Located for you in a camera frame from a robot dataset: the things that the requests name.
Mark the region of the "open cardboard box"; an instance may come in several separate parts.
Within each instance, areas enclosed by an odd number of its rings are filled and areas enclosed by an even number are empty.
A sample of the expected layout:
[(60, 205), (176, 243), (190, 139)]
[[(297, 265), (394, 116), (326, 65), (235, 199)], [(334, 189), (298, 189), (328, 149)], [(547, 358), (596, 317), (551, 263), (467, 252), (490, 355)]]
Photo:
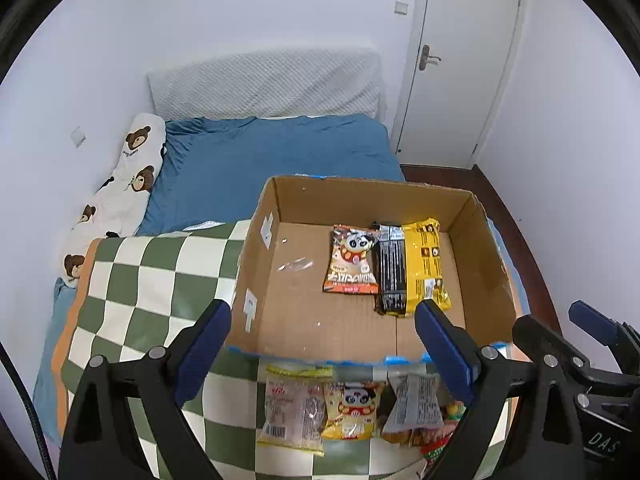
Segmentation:
[(416, 362), (424, 347), (410, 315), (378, 312), (358, 292), (378, 277), (379, 226), (433, 220), (425, 234), (430, 295), (477, 344), (509, 342), (513, 287), (486, 212), (470, 192), (426, 184), (282, 176), (262, 189), (241, 252), (230, 348), (305, 362)]

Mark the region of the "orange panda snack bag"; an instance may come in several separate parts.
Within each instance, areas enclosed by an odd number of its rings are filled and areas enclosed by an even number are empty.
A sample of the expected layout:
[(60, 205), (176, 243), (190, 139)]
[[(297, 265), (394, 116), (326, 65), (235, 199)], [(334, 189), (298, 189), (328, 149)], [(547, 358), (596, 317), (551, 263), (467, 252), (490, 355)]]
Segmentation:
[(378, 242), (378, 232), (336, 224), (331, 240), (331, 257), (322, 290), (376, 295), (378, 281), (373, 271), (372, 252)]

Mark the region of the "green white checkered blanket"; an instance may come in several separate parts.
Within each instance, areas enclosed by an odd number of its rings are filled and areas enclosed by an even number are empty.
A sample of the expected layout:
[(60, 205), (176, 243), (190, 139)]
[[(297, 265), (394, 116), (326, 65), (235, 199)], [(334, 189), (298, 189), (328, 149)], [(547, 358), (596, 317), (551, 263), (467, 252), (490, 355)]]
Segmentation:
[[(233, 296), (248, 224), (157, 236), (110, 237), (88, 253), (87, 281), (57, 282), (54, 315), (34, 400), (46, 435), (60, 442), (89, 359), (140, 359), (167, 346), (216, 298)], [(373, 437), (329, 440), (322, 455), (259, 442), (268, 362), (221, 350), (204, 387), (183, 409), (195, 437), (227, 479), (378, 479), (416, 474), (418, 448)]]

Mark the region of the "white bear print pillow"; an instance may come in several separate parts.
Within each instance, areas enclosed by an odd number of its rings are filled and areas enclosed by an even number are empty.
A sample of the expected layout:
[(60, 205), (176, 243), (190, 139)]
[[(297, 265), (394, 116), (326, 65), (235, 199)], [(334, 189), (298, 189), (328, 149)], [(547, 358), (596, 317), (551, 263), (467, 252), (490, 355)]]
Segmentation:
[(110, 234), (128, 237), (137, 232), (163, 166), (165, 142), (163, 118), (149, 113), (134, 118), (114, 170), (88, 198), (63, 245), (60, 279), (65, 285), (76, 287), (79, 283), (93, 240)]

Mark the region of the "white grey snack packet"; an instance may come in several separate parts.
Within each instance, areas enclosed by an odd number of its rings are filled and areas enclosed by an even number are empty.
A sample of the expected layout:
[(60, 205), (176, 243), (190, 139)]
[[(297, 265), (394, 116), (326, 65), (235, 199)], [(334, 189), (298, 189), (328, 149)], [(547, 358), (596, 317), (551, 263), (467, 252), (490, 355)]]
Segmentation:
[(390, 385), (396, 396), (382, 434), (442, 428), (442, 411), (437, 399), (439, 374), (392, 376)]

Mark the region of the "wall light switch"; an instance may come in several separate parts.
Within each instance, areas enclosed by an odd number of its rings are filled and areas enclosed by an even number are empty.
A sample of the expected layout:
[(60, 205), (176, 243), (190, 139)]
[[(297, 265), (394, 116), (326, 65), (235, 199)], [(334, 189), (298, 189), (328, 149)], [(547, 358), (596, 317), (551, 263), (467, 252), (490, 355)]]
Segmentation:
[(401, 1), (396, 1), (395, 2), (394, 12), (396, 14), (407, 15), (408, 14), (408, 9), (409, 9), (409, 6), (408, 6), (407, 3), (401, 2)]

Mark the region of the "grey quilted headboard cushion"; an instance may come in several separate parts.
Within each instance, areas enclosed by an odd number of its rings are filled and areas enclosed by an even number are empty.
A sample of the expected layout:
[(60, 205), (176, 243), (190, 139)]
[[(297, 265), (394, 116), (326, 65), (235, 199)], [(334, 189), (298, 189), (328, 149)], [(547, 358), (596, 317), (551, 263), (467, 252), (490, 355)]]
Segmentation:
[(381, 60), (367, 47), (286, 47), (215, 56), (148, 73), (155, 113), (168, 120), (378, 117)]

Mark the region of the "yellow panda snack bag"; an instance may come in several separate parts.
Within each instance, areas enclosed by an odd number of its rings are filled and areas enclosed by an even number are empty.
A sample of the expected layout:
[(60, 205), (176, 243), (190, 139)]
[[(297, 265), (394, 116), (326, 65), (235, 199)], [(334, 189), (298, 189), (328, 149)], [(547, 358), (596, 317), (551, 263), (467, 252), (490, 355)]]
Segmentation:
[(368, 440), (373, 436), (384, 382), (334, 382), (323, 386), (329, 440)]

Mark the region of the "wall socket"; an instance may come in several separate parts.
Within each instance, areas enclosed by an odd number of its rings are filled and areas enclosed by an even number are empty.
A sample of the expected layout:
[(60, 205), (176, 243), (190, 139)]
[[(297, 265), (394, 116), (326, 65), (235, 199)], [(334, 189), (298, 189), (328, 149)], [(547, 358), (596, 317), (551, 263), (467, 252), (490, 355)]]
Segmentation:
[(75, 148), (80, 148), (86, 139), (85, 133), (79, 127), (76, 127), (70, 134), (70, 140), (72, 140)]

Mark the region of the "yellow black noodle packet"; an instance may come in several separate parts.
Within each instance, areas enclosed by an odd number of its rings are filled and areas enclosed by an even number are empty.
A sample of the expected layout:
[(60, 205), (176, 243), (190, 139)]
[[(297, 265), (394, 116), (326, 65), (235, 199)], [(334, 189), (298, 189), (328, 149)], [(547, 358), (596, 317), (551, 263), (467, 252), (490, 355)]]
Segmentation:
[(375, 311), (410, 318), (423, 300), (452, 307), (442, 275), (440, 225), (428, 218), (402, 226), (378, 226), (374, 263), (378, 279)]

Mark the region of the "blue bed sheet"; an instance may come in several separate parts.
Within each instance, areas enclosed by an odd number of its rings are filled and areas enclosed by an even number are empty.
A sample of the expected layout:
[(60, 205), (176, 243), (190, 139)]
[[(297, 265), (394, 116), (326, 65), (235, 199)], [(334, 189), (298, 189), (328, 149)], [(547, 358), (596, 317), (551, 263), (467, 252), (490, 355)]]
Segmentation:
[(364, 115), (165, 120), (163, 166), (135, 236), (246, 221), (277, 176), (401, 181), (385, 127)]

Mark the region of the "white door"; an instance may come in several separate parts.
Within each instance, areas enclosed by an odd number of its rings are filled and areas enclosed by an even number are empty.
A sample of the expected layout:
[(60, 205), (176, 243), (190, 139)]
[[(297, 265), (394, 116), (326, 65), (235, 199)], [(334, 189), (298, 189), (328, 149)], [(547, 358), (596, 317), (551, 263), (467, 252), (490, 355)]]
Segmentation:
[[(497, 113), (525, 0), (416, 0), (392, 145), (404, 165), (469, 168)], [(442, 62), (418, 69), (422, 46)]]

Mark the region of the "clear nut snack packet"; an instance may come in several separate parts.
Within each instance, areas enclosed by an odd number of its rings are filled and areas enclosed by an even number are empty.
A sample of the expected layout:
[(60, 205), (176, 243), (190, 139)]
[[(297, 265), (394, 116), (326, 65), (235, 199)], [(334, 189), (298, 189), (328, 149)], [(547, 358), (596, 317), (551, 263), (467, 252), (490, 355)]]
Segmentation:
[(326, 426), (324, 385), (333, 378), (331, 367), (266, 368), (265, 421), (259, 444), (324, 455)]

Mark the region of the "red long snack packet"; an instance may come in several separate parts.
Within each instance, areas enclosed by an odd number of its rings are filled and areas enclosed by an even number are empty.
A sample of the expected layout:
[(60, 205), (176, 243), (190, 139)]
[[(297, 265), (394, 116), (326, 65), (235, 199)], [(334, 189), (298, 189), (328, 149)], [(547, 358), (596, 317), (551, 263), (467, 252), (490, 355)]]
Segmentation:
[(439, 458), (439, 455), (442, 454), (451, 436), (456, 431), (457, 424), (455, 420), (446, 420), (438, 429), (423, 429), (421, 431), (419, 448), (426, 461), (425, 471), (428, 471)]

